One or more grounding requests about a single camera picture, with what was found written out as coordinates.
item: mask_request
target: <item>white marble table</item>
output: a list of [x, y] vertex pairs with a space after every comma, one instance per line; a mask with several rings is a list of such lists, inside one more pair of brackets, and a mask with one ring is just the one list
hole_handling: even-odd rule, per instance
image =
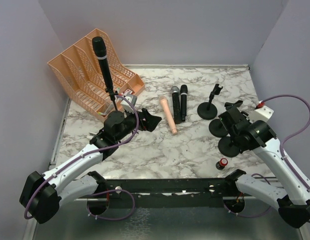
[[[224, 89], [213, 103], [218, 113], [225, 111], [225, 102], [243, 100], [243, 111], [253, 110], [257, 96], [247, 68], [132, 68], [140, 75], [146, 89], [138, 96], [136, 108], [147, 108], [150, 114], [163, 120], [153, 132], [139, 131], [130, 143], [90, 168], [106, 179], [159, 179], [159, 178], [221, 178], [235, 169], [248, 174], [272, 176], [268, 167], [252, 152], [228, 158], [228, 166], [217, 170], [215, 164], [223, 155], [218, 151], [219, 138], [208, 130], [210, 121], [197, 114], [200, 103], [208, 100], [216, 83]], [[167, 96], [171, 106], [170, 88], [188, 86], [186, 122], [178, 124], [178, 134], [172, 135], [159, 97]], [[98, 132], [103, 124], [74, 102], [71, 103], [66, 121], [57, 165], [63, 163], [88, 142], [89, 132]]]

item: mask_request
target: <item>microphone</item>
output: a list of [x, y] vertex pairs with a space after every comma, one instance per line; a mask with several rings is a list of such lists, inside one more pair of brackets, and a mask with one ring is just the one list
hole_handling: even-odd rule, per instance
[[180, 101], [181, 101], [181, 120], [184, 122], [187, 116], [187, 85], [182, 85], [180, 87]]
[[173, 97], [173, 110], [174, 110], [174, 120], [176, 124], [181, 123], [181, 111], [179, 102], [179, 88], [173, 86], [171, 88], [171, 95]]
[[165, 96], [161, 96], [159, 98], [159, 102], [160, 102], [160, 105], [162, 106], [165, 114], [166, 114], [166, 118], [167, 118], [167, 121], [168, 121], [168, 124], [169, 124], [169, 127], [170, 127], [170, 130], [172, 131], [172, 133], [175, 135], [177, 134], [177, 128], [176, 128], [176, 125], [174, 123], [174, 119], [171, 115], [171, 112], [170, 112], [170, 109], [169, 109], [169, 106], [168, 106], [168, 100]]
[[108, 65], [105, 42], [101, 36], [96, 36], [92, 39], [92, 44], [106, 85], [105, 91], [109, 93], [110, 100], [114, 103], [115, 109], [117, 110], [117, 106], [115, 103], [115, 95], [117, 95], [117, 92], [114, 92], [114, 85], [111, 79], [110, 69]]

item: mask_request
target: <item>gray wall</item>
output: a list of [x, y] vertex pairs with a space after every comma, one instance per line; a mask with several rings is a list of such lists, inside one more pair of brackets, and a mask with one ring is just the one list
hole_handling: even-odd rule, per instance
[[0, 240], [22, 239], [23, 185], [48, 169], [66, 96], [47, 61], [61, 51], [36, 0], [0, 1]]
[[[310, 0], [288, 2], [251, 73], [259, 99], [289, 93], [310, 103]], [[269, 106], [275, 110], [270, 124], [280, 138], [307, 121], [307, 108], [298, 100], [273, 100]], [[285, 149], [310, 178], [310, 126], [288, 141]]]
[[125, 64], [251, 64], [287, 0], [39, 0], [63, 47], [94, 28]]

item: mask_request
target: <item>red battery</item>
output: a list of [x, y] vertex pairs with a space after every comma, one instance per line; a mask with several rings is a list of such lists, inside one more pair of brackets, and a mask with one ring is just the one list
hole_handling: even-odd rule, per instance
[[223, 170], [225, 168], [225, 166], [228, 164], [228, 160], [226, 158], [222, 158], [221, 160], [219, 160], [217, 163], [216, 163], [216, 168], [218, 170]]

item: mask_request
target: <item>black microphone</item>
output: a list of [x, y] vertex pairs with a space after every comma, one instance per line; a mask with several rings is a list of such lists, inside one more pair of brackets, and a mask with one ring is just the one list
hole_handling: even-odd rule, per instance
[[181, 101], [181, 120], [184, 122], [187, 116], [187, 93], [188, 88], [186, 85], [180, 87], [180, 101]]
[[172, 94], [172, 97], [173, 97], [174, 122], [176, 124], [179, 124], [179, 123], [181, 123], [179, 88], [177, 86], [173, 86], [171, 88], [171, 94]]
[[114, 103], [115, 109], [117, 110], [117, 106], [115, 103], [115, 95], [117, 94], [117, 92], [116, 91], [114, 92], [114, 85], [111, 79], [110, 69], [108, 65], [105, 42], [101, 36], [94, 37], [92, 42], [93, 42], [93, 49], [101, 69], [101, 73], [103, 74], [104, 77], [104, 82], [106, 85], [105, 90], [107, 93], [109, 93], [110, 100]]

